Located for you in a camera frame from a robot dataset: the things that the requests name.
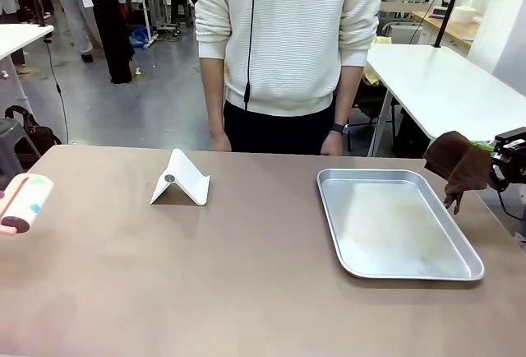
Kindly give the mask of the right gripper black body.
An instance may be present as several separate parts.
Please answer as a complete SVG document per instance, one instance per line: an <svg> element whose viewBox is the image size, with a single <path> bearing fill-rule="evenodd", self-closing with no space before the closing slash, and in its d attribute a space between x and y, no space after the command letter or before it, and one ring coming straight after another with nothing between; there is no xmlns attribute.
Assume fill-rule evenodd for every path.
<svg viewBox="0 0 526 357"><path fill-rule="evenodd" d="M492 163L502 170L525 169L525 127L495 136Z"/></svg>

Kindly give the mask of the person left hand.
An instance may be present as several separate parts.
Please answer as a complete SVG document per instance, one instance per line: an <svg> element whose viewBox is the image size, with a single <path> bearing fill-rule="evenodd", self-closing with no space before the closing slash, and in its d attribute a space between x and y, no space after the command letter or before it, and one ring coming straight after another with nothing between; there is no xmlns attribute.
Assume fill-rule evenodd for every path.
<svg viewBox="0 0 526 357"><path fill-rule="evenodd" d="M336 131L329 132L321 147L321 155L341 156L344 153L344 137Z"/></svg>

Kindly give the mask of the person right hand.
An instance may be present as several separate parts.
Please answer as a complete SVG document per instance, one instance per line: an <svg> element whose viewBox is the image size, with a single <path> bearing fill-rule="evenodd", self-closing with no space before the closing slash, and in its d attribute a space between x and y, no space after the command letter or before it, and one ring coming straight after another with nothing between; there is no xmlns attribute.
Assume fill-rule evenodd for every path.
<svg viewBox="0 0 526 357"><path fill-rule="evenodd" d="M210 133L210 149L217 152L231 152L232 147L224 130Z"/></svg>

